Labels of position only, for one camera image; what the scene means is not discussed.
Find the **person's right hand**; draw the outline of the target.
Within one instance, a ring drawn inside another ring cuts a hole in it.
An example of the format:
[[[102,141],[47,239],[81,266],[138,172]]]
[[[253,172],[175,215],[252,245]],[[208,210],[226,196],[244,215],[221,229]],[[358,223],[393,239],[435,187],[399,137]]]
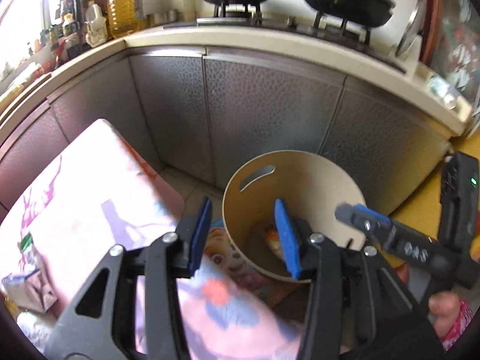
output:
[[[396,267],[395,272],[408,286],[415,299],[421,302],[428,286],[428,283],[423,282],[422,279],[427,278],[427,275],[413,270],[413,279],[410,283],[410,269],[407,264]],[[437,292],[431,295],[426,305],[433,329],[448,350],[471,320],[469,306],[453,291]]]

